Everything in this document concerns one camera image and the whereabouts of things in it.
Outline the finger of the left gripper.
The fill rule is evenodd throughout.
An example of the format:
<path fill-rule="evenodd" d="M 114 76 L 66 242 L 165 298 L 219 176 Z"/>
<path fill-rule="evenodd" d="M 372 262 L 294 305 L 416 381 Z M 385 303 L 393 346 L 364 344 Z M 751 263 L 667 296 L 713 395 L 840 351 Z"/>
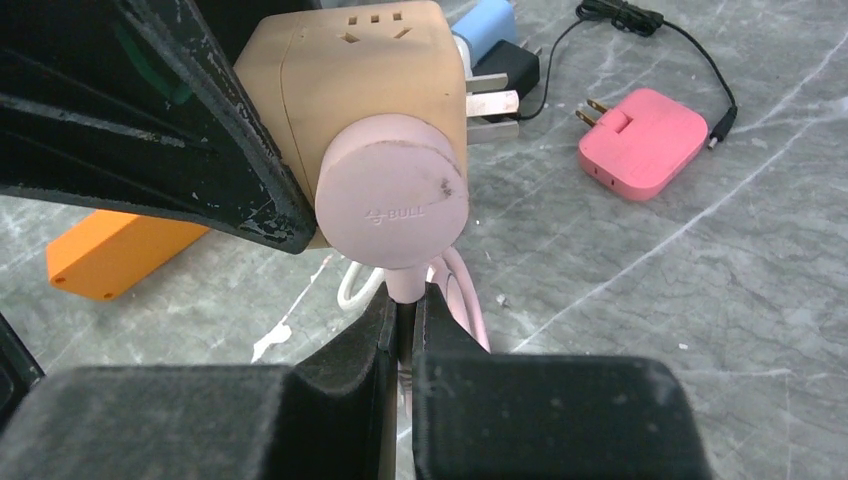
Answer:
<path fill-rule="evenodd" d="M 234 64 L 259 22 L 314 1 L 1 5 L 1 192 L 188 221 L 290 254 L 305 190 Z"/>

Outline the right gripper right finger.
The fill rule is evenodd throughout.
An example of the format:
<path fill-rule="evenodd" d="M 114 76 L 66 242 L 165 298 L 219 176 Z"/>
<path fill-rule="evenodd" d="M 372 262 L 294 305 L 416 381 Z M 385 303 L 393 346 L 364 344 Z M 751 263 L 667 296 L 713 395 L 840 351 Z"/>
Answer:
<path fill-rule="evenodd" d="M 412 450 L 420 479 L 708 479 L 686 393 L 645 357 L 490 354 L 437 286 L 418 302 Z"/>

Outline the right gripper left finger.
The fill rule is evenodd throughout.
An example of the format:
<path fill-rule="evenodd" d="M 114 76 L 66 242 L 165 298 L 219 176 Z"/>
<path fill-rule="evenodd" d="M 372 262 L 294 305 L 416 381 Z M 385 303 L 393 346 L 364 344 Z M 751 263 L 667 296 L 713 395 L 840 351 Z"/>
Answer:
<path fill-rule="evenodd" d="M 40 382 L 1 437 L 5 479 L 390 479 L 395 304 L 296 365 L 82 367 Z"/>

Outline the beige cube socket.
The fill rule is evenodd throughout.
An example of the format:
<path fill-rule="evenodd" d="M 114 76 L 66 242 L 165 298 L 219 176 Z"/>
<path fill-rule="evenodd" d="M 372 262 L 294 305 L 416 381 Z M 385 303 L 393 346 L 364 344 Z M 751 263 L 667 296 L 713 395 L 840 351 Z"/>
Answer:
<path fill-rule="evenodd" d="M 406 1 L 263 19 L 235 71 L 317 221 L 317 182 L 329 143 L 354 122 L 402 114 L 439 129 L 468 183 L 468 146 L 516 134 L 513 121 L 470 127 L 474 117 L 519 106 L 503 74 L 470 77 L 441 7 Z"/>

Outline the pink socket cable plug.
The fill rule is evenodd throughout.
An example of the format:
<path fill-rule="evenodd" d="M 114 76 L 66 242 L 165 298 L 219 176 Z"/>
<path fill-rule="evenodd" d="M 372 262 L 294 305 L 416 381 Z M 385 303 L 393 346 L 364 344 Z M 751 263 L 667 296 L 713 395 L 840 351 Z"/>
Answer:
<path fill-rule="evenodd" d="M 398 382 L 412 409 L 412 328 L 428 284 L 452 319 L 490 349 L 479 298 L 453 244 L 470 212 L 468 183 L 449 139 L 423 120 L 382 114 L 354 122 L 329 143 L 315 210 L 328 243 L 369 266 L 401 308 Z"/>

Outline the black power adapter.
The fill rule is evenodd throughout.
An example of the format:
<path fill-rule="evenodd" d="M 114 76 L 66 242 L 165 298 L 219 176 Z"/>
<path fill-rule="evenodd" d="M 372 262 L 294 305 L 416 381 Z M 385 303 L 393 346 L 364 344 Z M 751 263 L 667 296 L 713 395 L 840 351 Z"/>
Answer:
<path fill-rule="evenodd" d="M 607 22 L 619 31 L 644 38 L 653 36 L 662 27 L 682 35 L 706 59 L 729 101 L 728 110 L 716 122 L 708 136 L 707 148 L 712 150 L 716 144 L 725 140 L 735 124 L 738 103 L 712 56 L 690 33 L 665 19 L 661 13 L 643 9 L 628 1 L 583 1 L 575 8 L 575 15 L 577 20 L 568 27 L 569 30 L 573 30 L 584 22 Z M 476 75 L 504 74 L 507 79 L 506 88 L 515 90 L 520 98 L 524 98 L 534 89 L 541 78 L 549 79 L 550 72 L 547 70 L 545 74 L 541 73 L 540 58 L 537 53 L 505 39 L 495 43 L 473 69 Z"/>

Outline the blue plug adapter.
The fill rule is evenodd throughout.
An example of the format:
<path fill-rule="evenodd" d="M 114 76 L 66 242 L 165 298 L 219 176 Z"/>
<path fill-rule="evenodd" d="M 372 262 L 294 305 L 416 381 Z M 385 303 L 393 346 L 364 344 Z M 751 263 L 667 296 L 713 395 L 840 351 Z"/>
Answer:
<path fill-rule="evenodd" d="M 518 41 L 514 8 L 507 0 L 479 1 L 451 31 L 467 45 L 471 65 L 476 65 L 499 41 Z"/>

